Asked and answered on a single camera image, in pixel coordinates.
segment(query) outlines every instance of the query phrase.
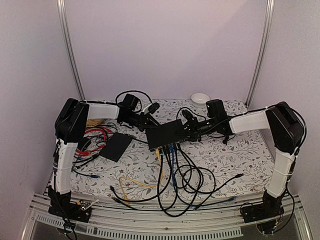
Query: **table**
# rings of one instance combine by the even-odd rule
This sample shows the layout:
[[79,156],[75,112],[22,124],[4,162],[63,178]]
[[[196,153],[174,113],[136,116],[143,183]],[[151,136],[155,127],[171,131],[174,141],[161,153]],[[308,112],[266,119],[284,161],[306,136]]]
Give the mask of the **table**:
[[[154,118],[161,124],[176,119],[178,110],[188,107],[197,114],[207,116],[205,108],[197,108],[192,105],[191,100],[178,99],[157,99],[154,102],[160,104],[160,108],[153,114]],[[142,106],[146,106],[147,101],[142,100]],[[246,107],[241,101],[226,100],[223,102],[228,115],[236,115],[246,112]],[[117,124],[118,131],[124,134],[134,135],[136,138],[146,141],[144,132],[137,128],[129,129]],[[243,196],[247,194],[262,193],[269,183],[274,162],[272,156],[259,131],[248,131],[237,134],[227,145],[222,143],[222,139],[203,137],[202,142],[184,142],[181,148],[190,156],[195,164],[214,172],[217,186],[220,186],[231,177],[243,173],[244,176],[233,180],[220,191],[212,195],[212,198],[229,198],[233,196]],[[164,162],[164,176],[161,185],[165,185],[166,178],[170,174],[168,164]],[[116,163],[103,157],[98,157],[93,162],[79,169],[81,173],[94,173],[100,178],[93,179],[79,174],[71,173],[71,191],[76,194],[86,194],[96,197],[110,198],[113,193],[110,186],[114,186],[117,193],[122,196],[119,177],[126,176],[147,185],[156,184],[158,181],[160,165],[154,152],[150,152],[145,143],[132,141],[122,158]],[[139,186],[131,181],[123,181],[124,190],[128,199],[143,199],[156,194],[156,188]],[[205,179],[204,191],[211,190],[213,180],[210,176]],[[190,200],[193,196],[185,191],[180,195],[185,200]],[[170,184],[162,194],[162,200],[171,200],[174,197],[173,186]],[[205,198],[206,195],[199,195],[198,199]]]

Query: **vertical metal pole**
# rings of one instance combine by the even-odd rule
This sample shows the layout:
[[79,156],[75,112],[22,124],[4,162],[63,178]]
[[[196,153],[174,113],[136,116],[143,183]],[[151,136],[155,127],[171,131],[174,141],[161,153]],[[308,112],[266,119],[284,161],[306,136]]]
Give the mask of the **vertical metal pole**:
[[59,17],[60,17],[62,33],[63,33],[64,42],[65,42],[66,50],[67,50],[70,65],[71,65],[72,74],[74,77],[75,86],[78,91],[79,98],[81,100],[85,100],[86,99],[85,93],[84,93],[84,90],[83,90],[83,87],[82,87],[82,84],[80,81],[78,68],[76,65],[76,59],[75,59],[74,51],[73,51],[72,44],[71,44],[65,0],[57,0],[57,4],[58,4],[58,12],[59,12]]
[[265,11],[265,18],[264,18],[264,26],[263,26],[263,32],[262,32],[262,38],[261,38],[261,43],[260,43],[260,48],[259,48],[259,53],[258,53],[258,58],[255,64],[254,68],[254,73],[253,73],[253,78],[251,81],[251,85],[249,88],[248,95],[246,97],[245,104],[247,105],[248,108],[250,108],[250,105],[252,103],[252,100],[254,98],[254,94],[257,88],[263,60],[264,60],[264,55],[267,47],[267,42],[269,38],[269,32],[271,28],[271,22],[272,22],[272,15],[274,12],[274,0],[268,0],[266,4],[266,11]]

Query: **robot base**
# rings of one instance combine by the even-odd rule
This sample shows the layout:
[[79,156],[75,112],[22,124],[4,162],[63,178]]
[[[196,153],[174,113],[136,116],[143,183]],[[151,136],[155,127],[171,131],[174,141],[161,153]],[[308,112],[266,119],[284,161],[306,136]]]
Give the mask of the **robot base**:
[[51,199],[48,213],[58,217],[65,218],[66,215],[70,220],[88,223],[91,216],[91,207],[82,210],[81,205],[71,203],[71,191],[68,193],[60,194],[55,192],[51,186],[48,188],[48,195]]
[[[68,217],[70,220],[75,220],[78,222],[83,222],[83,223],[88,223],[90,216],[91,216],[91,208],[83,211],[81,209],[79,209],[79,206],[77,204],[72,204],[70,203],[70,209],[74,209],[77,207],[77,210],[67,213]],[[49,207],[49,211],[48,213],[58,216],[58,217],[62,217],[65,218],[66,216],[62,213],[62,211],[58,208],[54,208],[52,206]]]
[[279,216],[280,214],[284,214],[285,211],[281,205],[266,211],[265,205],[261,203],[258,205],[242,207],[240,213],[243,216],[245,223],[251,223]]

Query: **black electronics enclosure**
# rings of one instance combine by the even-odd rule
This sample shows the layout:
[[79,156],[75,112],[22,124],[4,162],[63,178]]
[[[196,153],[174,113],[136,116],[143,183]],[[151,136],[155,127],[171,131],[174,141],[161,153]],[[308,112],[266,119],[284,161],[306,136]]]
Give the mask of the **black electronics enclosure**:
[[115,132],[100,151],[100,156],[117,163],[131,141],[131,136]]
[[187,135],[177,133],[182,126],[181,120],[178,119],[155,128],[146,129],[145,134],[150,151],[154,151],[159,147],[186,141],[188,138]]

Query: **small white bowl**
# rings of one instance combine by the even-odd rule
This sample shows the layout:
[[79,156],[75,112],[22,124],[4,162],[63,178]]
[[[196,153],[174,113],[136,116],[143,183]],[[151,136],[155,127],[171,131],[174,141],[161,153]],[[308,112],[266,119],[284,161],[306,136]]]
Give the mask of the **small white bowl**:
[[209,100],[210,97],[204,93],[195,93],[191,96],[191,102],[197,108],[205,108]]

